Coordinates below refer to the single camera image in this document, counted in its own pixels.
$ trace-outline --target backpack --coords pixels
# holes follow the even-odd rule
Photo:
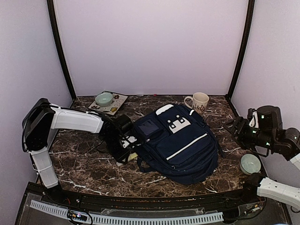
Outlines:
[[[157,171],[178,183],[195,184],[218,166],[218,141],[202,116],[186,106],[157,109],[134,123],[134,133],[142,143],[134,150],[143,173]]]

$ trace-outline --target patterned placemat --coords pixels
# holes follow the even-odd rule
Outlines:
[[[112,103],[109,106],[101,107],[101,106],[97,105],[96,101],[93,101],[93,103],[90,104],[89,109],[93,109],[93,110],[103,112],[103,113],[113,116],[114,114],[116,114],[116,112],[121,107],[121,105],[123,105],[123,103],[126,101],[128,96],[117,94],[117,93],[112,93],[109,91],[103,91],[103,93],[106,93],[106,92],[111,93],[113,95]]]

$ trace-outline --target marble tabletop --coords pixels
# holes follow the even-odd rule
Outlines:
[[[114,115],[125,114],[136,121],[153,110],[169,103],[182,104],[185,96],[129,96]],[[87,110],[94,97],[78,97],[72,108]],[[65,190],[81,193],[122,197],[180,197],[220,193],[242,188],[247,178],[240,170],[242,150],[222,127],[234,118],[224,96],[210,96],[203,115],[224,152],[219,166],[206,181],[182,185],[158,172],[141,173],[136,160],[117,166],[105,143],[97,134],[60,130],[50,149],[50,156],[58,179]]]

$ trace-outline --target light green bowl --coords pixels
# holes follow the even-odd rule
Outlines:
[[[112,103],[113,95],[111,93],[105,92],[100,95],[97,95],[97,97],[95,98],[95,101],[96,101],[97,105],[99,105],[101,107],[106,107]]]
[[[261,162],[255,155],[246,154],[240,160],[240,169],[246,175],[258,173],[261,170],[261,167]]]

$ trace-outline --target white mug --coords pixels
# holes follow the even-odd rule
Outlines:
[[[191,99],[193,101],[192,106],[190,106],[186,103],[187,99]],[[205,111],[209,99],[210,99],[210,97],[208,97],[208,95],[206,95],[202,92],[197,92],[197,93],[193,94],[193,97],[186,96],[184,98],[184,104],[186,104],[187,107],[194,109],[198,114],[201,115]]]

